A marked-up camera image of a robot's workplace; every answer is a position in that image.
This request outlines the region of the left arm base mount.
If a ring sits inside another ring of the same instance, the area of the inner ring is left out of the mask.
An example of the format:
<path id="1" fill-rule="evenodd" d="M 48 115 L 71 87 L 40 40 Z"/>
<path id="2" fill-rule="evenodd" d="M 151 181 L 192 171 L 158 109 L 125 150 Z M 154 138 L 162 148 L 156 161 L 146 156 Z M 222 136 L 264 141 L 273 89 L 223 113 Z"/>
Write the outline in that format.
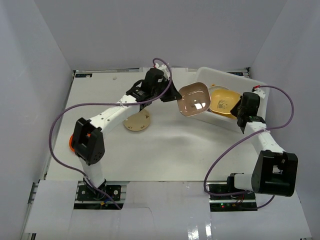
<path id="1" fill-rule="evenodd" d="M 73 208 L 75 210 L 121 210 L 126 198 L 124 185 L 109 184 L 103 189 L 109 197 L 100 192 L 94 192 L 85 184 L 77 187 Z"/>

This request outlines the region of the yellow round plate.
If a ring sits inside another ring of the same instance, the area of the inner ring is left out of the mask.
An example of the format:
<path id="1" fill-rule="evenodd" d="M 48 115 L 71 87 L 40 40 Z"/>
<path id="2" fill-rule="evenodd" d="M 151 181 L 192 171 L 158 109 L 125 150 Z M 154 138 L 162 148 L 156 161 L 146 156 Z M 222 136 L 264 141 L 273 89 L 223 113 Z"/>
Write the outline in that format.
<path id="1" fill-rule="evenodd" d="M 221 94 L 221 93 L 224 93 L 225 91 L 227 91 L 227 89 L 217 89 L 217 90 L 215 90 L 215 91 L 209 91 L 209 90 L 208 90 L 211 98 L 214 98 L 216 95 L 219 95 L 219 94 Z"/>

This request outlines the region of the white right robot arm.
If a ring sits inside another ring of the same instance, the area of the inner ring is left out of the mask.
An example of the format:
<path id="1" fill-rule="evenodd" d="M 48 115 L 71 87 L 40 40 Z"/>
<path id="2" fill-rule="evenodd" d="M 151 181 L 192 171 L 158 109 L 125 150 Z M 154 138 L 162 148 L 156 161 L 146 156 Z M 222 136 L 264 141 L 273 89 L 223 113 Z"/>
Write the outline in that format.
<path id="1" fill-rule="evenodd" d="M 260 96 L 244 92 L 230 111 L 237 118 L 242 133 L 250 137 L 258 158 L 251 173 L 231 173 L 227 178 L 226 195 L 236 200 L 244 191 L 256 194 L 290 197 L 295 190 L 298 157 L 280 147 L 258 116 Z"/>

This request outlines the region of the brown square plate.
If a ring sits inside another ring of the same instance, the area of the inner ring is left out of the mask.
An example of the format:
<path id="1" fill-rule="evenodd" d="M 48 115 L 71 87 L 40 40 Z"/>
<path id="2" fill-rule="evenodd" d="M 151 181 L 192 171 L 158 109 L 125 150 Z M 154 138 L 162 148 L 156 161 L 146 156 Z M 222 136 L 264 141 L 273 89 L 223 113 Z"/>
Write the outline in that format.
<path id="1" fill-rule="evenodd" d="M 191 117 L 207 111 L 211 104 L 208 87 L 202 82 L 183 86 L 179 91 L 181 99 L 177 101 L 179 112 Z"/>

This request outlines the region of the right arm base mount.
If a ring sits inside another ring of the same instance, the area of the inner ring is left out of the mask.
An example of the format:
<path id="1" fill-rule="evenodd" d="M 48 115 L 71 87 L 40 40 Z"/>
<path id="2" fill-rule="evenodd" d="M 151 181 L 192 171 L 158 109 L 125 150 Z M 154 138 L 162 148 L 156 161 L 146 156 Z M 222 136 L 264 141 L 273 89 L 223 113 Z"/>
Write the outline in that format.
<path id="1" fill-rule="evenodd" d="M 227 183 L 209 183 L 207 190 L 217 194 L 228 193 Z M 211 213 L 245 212 L 257 211 L 257 201 L 254 193 L 228 196 L 209 196 L 209 207 Z"/>

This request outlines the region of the cream round plate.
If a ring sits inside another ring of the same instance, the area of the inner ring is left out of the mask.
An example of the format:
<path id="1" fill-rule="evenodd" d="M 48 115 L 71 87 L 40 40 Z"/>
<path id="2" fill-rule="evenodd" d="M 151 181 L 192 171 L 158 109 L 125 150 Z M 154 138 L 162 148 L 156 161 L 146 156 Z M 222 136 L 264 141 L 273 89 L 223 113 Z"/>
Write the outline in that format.
<path id="1" fill-rule="evenodd" d="M 228 90 L 227 87 L 219 86 L 219 85 L 217 85 L 217 86 L 215 86 L 215 87 L 209 87 L 209 88 L 208 88 L 208 90 L 209 90 L 210 92 L 214 92 L 215 90 L 219 90 L 219 89 Z"/>

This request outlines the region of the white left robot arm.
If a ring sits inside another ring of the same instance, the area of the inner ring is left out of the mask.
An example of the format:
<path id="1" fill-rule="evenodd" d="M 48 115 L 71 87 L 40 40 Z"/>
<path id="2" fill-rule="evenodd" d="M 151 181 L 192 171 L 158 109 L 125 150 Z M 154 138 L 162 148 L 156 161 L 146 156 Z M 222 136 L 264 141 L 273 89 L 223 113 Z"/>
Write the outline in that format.
<path id="1" fill-rule="evenodd" d="M 164 64 L 156 64 L 115 105 L 89 119 L 81 117 L 76 121 L 69 147 L 80 159 L 90 196 L 99 200 L 106 193 L 106 179 L 100 160 L 105 154 L 104 138 L 107 134 L 156 99 L 165 103 L 181 98 L 173 83 L 171 70 Z"/>

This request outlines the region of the yellow square panda plate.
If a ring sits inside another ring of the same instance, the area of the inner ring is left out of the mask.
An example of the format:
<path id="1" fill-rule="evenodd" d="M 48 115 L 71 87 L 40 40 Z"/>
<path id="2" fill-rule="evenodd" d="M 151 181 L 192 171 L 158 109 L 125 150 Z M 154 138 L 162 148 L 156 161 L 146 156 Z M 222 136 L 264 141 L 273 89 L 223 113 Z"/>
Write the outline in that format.
<path id="1" fill-rule="evenodd" d="M 217 94 L 214 98 L 211 98 L 209 110 L 214 114 L 235 119 L 230 113 L 230 110 L 239 101 L 240 96 L 238 92 L 228 89 L 224 93 Z"/>

